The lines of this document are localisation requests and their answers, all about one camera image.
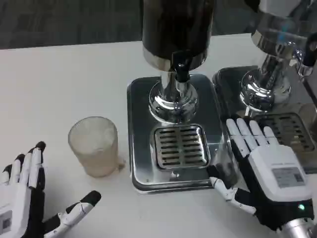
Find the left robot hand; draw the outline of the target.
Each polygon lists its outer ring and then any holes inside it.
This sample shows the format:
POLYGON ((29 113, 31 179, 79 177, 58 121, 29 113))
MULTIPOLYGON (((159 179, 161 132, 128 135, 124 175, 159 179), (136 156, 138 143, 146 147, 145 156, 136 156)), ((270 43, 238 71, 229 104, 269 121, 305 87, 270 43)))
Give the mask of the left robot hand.
POLYGON ((92 190, 63 212, 44 220, 45 148, 45 142, 38 142, 26 154, 19 154, 0 174, 2 238, 61 238, 102 198, 98 191, 92 190))

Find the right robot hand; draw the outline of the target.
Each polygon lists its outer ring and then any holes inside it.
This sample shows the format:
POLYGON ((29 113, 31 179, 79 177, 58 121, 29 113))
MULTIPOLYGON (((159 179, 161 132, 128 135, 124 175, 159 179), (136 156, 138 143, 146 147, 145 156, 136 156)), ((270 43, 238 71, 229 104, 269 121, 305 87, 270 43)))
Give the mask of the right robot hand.
POLYGON ((313 235, 313 193, 297 155, 279 143, 269 126, 251 119, 227 118, 230 146, 247 189, 234 187, 220 167, 208 167, 214 189, 224 200, 274 232, 290 237, 313 235))

